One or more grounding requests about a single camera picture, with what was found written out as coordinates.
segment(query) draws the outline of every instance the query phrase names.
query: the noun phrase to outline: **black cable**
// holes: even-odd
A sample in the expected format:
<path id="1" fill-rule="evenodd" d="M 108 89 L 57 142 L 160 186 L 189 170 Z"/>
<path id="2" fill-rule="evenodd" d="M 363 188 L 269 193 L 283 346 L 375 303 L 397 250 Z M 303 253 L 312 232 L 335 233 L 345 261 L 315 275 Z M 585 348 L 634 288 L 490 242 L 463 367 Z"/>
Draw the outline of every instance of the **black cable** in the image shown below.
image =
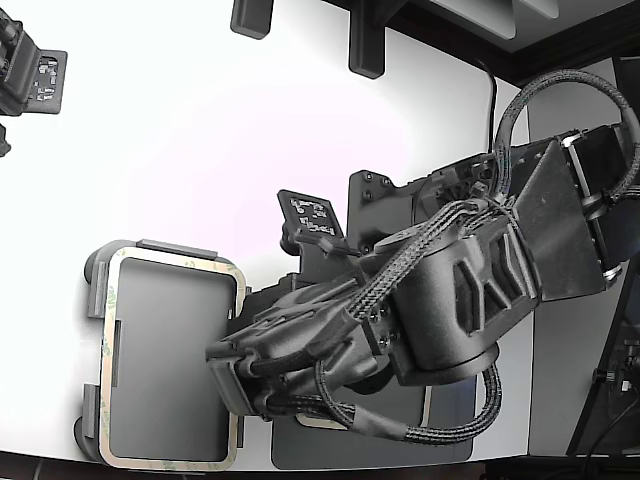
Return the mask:
<path id="1" fill-rule="evenodd" d="M 496 103 L 498 102 L 498 82 L 496 80 L 496 76 L 493 74 L 491 69 L 487 66 L 479 58 L 476 58 L 476 63 L 482 67 L 487 76 L 489 77 L 489 81 L 491 82 L 491 96 L 489 98 L 489 118 L 487 125 L 487 152 L 491 153 L 493 151 L 493 131 L 495 129 L 496 122 Z M 427 184 L 427 179 L 425 178 L 420 185 L 420 188 L 413 196 L 413 204 L 411 206 L 411 225 L 416 224 L 416 210 L 418 209 L 418 202 L 420 202 L 420 195 L 424 190 L 425 185 Z"/>
<path id="2" fill-rule="evenodd" d="M 593 456 L 593 453 L 596 451 L 596 448 L 598 448 L 598 445 L 600 445 L 600 442 L 602 442 L 602 440 L 604 440 L 604 437 L 607 436 L 607 434 L 609 432 L 611 432 L 611 430 L 613 430 L 615 428 L 615 426 L 620 423 L 620 421 L 631 411 L 635 408 L 635 406 L 638 404 L 638 401 L 640 401 L 640 395 L 638 395 L 638 390 L 633 387 L 633 391 L 636 394 L 636 398 L 633 400 L 633 402 L 631 402 L 631 404 L 625 408 L 622 413 L 620 413 L 620 415 L 618 415 L 616 418 L 614 418 L 611 423 L 609 423 L 609 425 L 607 425 L 607 428 L 605 428 L 602 433 L 600 433 L 600 435 L 598 435 L 598 438 L 596 438 L 595 442 L 593 442 L 593 445 L 591 445 L 591 448 L 589 449 L 589 452 L 587 453 L 587 456 L 584 458 L 584 463 L 582 464 L 582 469 L 580 471 L 580 478 L 586 478 L 586 475 L 588 473 L 589 470 L 589 462 L 591 461 L 591 457 Z"/>
<path id="3" fill-rule="evenodd" d="M 428 181 L 429 181 L 429 178 L 428 177 L 425 178 L 422 184 L 420 185 L 420 188 L 413 195 L 413 201 L 411 205 L 411 225 L 412 226 L 416 224 L 416 213 L 418 211 L 418 203 L 420 202 L 420 195 L 422 195 L 422 191 L 424 190 L 424 187 L 427 185 Z"/>
<path id="4" fill-rule="evenodd" d="M 313 366 L 316 359 L 306 350 L 285 355 L 278 358 L 256 360 L 251 364 L 251 373 L 257 377 L 273 377 L 287 372 L 304 370 Z"/>
<path id="5" fill-rule="evenodd" d="M 611 190 L 606 192 L 607 196 L 614 203 L 618 202 L 633 184 L 635 176 L 640 170 L 640 123 L 638 123 L 638 118 L 629 102 L 616 87 L 597 75 L 580 70 L 557 70 L 542 75 L 524 87 L 509 104 L 500 120 L 494 143 L 498 177 L 490 192 L 499 201 L 506 199 L 511 186 L 511 137 L 518 116 L 536 94 L 553 85 L 567 82 L 582 83 L 599 90 L 607 95 L 620 109 L 622 119 L 629 127 L 629 134 L 633 143 L 633 161 L 624 177 Z"/>
<path id="6" fill-rule="evenodd" d="M 491 82 L 491 100 L 489 103 L 489 122 L 488 122 L 488 139 L 487 139 L 487 152 L 491 153 L 493 151 L 493 129 L 496 121 L 496 102 L 498 101 L 498 82 L 496 81 L 496 76 L 489 69 L 489 67 L 487 67 L 486 63 L 484 63 L 479 58 L 476 58 L 476 62 L 486 72 L 487 76 L 489 77 L 489 81 Z"/>
<path id="7" fill-rule="evenodd" d="M 429 220 L 424 222 L 415 236 L 407 241 L 387 264 L 351 299 L 347 312 L 363 321 L 378 303 L 400 283 L 429 251 L 433 242 L 456 221 L 482 213 L 478 201 L 447 203 Z"/>
<path id="8" fill-rule="evenodd" d="M 342 407 L 338 403 L 336 403 L 333 397 L 331 397 L 331 393 L 327 388 L 327 382 L 324 375 L 324 361 L 322 360 L 318 360 L 318 362 L 316 362 L 315 381 L 318 392 L 320 392 L 320 396 L 322 397 L 322 400 L 324 401 L 326 407 L 333 415 L 334 420 L 344 427 L 351 427 L 351 425 L 353 425 L 353 419 L 349 418 Z"/>

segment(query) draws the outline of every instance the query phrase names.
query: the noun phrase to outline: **white table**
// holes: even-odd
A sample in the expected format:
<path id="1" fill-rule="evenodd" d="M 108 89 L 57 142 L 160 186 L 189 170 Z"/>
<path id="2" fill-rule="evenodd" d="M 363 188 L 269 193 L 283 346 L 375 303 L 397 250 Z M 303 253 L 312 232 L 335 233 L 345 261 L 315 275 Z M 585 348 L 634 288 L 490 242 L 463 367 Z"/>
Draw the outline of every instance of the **white table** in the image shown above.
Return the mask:
<path id="1" fill-rule="evenodd" d="M 331 199 L 345 225 L 354 171 L 400 185 L 485 148 L 483 72 L 388 31 L 386 74 L 354 75 L 348 14 L 319 0 L 277 0 L 261 42 L 230 31 L 232 0 L 49 5 L 2 3 L 69 63 L 59 116 L 3 120 L 0 451 L 83 459 L 72 425 L 98 382 L 82 278 L 94 249 L 217 250 L 262 288 L 297 268 L 278 245 L 280 188 Z M 499 112 L 515 92 L 500 84 Z M 520 122 L 515 140 L 527 135 Z M 529 319 L 500 344 L 503 411 L 473 459 L 526 453 L 531 334 Z M 247 420 L 234 468 L 273 468 L 270 428 Z"/>

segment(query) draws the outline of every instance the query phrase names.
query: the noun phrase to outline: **wire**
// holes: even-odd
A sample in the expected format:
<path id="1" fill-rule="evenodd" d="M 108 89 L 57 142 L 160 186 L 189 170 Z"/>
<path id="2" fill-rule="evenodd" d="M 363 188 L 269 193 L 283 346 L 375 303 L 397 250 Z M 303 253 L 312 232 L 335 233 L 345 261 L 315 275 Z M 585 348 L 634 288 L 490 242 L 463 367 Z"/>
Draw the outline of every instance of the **wire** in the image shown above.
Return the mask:
<path id="1" fill-rule="evenodd" d="M 495 130 L 495 122 L 496 122 L 496 103 L 498 101 L 498 82 L 496 80 L 496 76 L 493 74 L 491 69 L 487 66 L 479 58 L 476 58 L 476 63 L 482 67 L 487 76 L 489 77 L 489 81 L 491 82 L 491 97 L 489 99 L 489 117 L 488 117 L 488 125 L 487 125 L 487 152 L 491 153 L 493 151 L 493 131 Z M 424 190 L 425 185 L 427 184 L 427 178 L 424 179 L 422 185 L 417 190 L 417 192 L 413 195 L 413 204 L 411 206 L 411 225 L 416 224 L 416 210 L 418 209 L 418 203 L 420 202 L 420 195 L 422 195 L 422 191 Z"/>
<path id="2" fill-rule="evenodd" d="M 620 423 L 620 421 L 631 411 L 635 408 L 635 406 L 638 404 L 638 401 L 640 401 L 640 395 L 638 395 L 638 390 L 633 387 L 633 391 L 636 394 L 636 398 L 633 400 L 633 402 L 631 402 L 631 405 L 629 405 L 627 408 L 625 408 L 622 413 L 620 415 L 618 415 L 616 418 L 614 418 L 611 423 L 607 426 L 607 428 L 605 428 L 602 433 L 600 433 L 600 435 L 598 435 L 598 438 L 596 438 L 596 441 L 593 442 L 593 445 L 591 445 L 591 448 L 589 449 L 589 452 L 587 453 L 587 456 L 584 459 L 584 463 L 582 464 L 582 469 L 581 469 L 581 478 L 586 478 L 586 475 L 588 473 L 588 469 L 589 469 L 589 462 L 591 462 L 591 457 L 593 456 L 593 453 L 596 451 L 596 448 L 598 448 L 598 445 L 600 445 L 600 442 L 602 442 L 602 440 L 604 439 L 604 437 L 607 436 L 607 434 L 609 432 L 611 432 L 611 430 L 613 430 L 615 428 L 615 426 Z"/>
<path id="3" fill-rule="evenodd" d="M 349 416 L 342 410 L 341 406 L 338 405 L 335 400 L 331 397 L 331 393 L 327 388 L 327 382 L 325 380 L 325 372 L 324 372 L 324 361 L 319 360 L 316 362 L 315 366 L 315 380 L 316 387 L 320 392 L 320 396 L 324 401 L 324 404 L 327 406 L 329 411 L 331 412 L 333 418 L 340 423 L 342 426 L 349 428 L 353 425 L 353 420 L 349 418 Z"/>
<path id="4" fill-rule="evenodd" d="M 489 102 L 489 125 L 487 128 L 487 152 L 491 153 L 493 151 L 493 130 L 495 126 L 496 119 L 496 102 L 498 100 L 498 82 L 496 81 L 496 76 L 493 72 L 487 67 L 487 64 L 484 63 L 479 58 L 476 58 L 476 62 L 482 67 L 482 69 L 486 72 L 489 80 L 491 81 L 491 100 Z"/>
<path id="5" fill-rule="evenodd" d="M 446 204 L 424 222 L 415 236 L 406 242 L 371 282 L 361 288 L 347 305 L 347 312 L 363 321 L 378 303 L 400 283 L 422 258 L 439 235 L 461 218 L 477 215 L 481 207 L 474 201 L 455 201 Z"/>
<path id="6" fill-rule="evenodd" d="M 529 103 L 529 101 L 539 92 L 559 83 L 582 83 L 591 86 L 608 96 L 620 109 L 624 122 L 629 127 L 629 134 L 633 143 L 633 161 L 624 177 L 607 193 L 609 198 L 618 202 L 624 193 L 633 184 L 638 170 L 640 170 L 640 123 L 629 102 L 618 91 L 603 78 L 581 70 L 557 70 L 550 72 L 524 87 L 511 101 L 505 110 L 494 143 L 494 154 L 498 167 L 498 177 L 491 187 L 491 195 L 503 201 L 509 194 L 511 186 L 511 137 L 513 127 L 518 116 Z"/>
<path id="7" fill-rule="evenodd" d="M 425 178 L 422 184 L 420 185 L 420 188 L 416 191 L 416 193 L 413 194 L 413 202 L 411 205 L 411 226 L 416 224 L 416 213 L 418 210 L 418 203 L 420 202 L 420 196 L 422 195 L 422 191 L 424 190 L 424 187 L 427 185 L 428 181 L 429 181 L 429 177 Z"/>
<path id="8" fill-rule="evenodd" d="M 36 467 L 35 472 L 33 472 L 33 480 L 38 480 L 40 478 L 40 472 L 42 471 L 42 464 L 44 463 L 44 458 L 41 458 L 38 462 L 38 466 Z"/>

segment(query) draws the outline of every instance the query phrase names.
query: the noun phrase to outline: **black mount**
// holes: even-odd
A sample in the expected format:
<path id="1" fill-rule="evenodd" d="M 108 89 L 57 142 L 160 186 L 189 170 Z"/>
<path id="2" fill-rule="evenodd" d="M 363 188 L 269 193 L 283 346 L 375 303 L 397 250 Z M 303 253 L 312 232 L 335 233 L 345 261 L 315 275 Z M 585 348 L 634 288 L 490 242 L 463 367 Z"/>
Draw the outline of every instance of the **black mount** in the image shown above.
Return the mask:
<path id="1" fill-rule="evenodd" d="M 235 0 L 231 30 L 261 40 L 271 30 L 274 0 Z M 375 79 L 384 73 L 385 33 L 391 18 L 408 0 L 353 0 L 349 33 L 349 69 Z"/>

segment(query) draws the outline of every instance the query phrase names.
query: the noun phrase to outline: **robotic arm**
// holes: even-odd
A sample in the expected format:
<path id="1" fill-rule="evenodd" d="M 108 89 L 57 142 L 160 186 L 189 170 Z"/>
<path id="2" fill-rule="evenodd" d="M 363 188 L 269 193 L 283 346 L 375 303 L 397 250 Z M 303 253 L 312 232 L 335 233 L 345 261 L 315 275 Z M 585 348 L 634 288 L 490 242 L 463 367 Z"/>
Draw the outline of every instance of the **robotic arm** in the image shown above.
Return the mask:
<path id="1" fill-rule="evenodd" d="M 66 64 L 66 52 L 41 50 L 22 22 L 0 9 L 0 115 L 60 113 Z M 0 125 L 0 157 L 11 150 L 5 134 Z"/>
<path id="2" fill-rule="evenodd" d="M 561 82 L 609 96 L 623 124 L 511 147 L 527 102 Z M 474 438 L 500 410 L 498 339 L 541 302 L 605 290 L 639 250 L 640 232 L 620 228 L 640 218 L 622 208 L 640 197 L 639 168 L 640 124 L 626 100 L 599 77 L 562 70 L 516 96 L 492 153 L 400 188 L 354 174 L 347 237 L 328 201 L 281 191 L 281 246 L 300 256 L 301 271 L 250 295 L 235 331 L 207 349 L 227 408 L 265 419 L 304 413 L 410 443 Z M 393 376 L 441 385 L 480 373 L 485 406 L 452 429 L 404 425 L 332 397 L 343 386 L 375 393 Z"/>

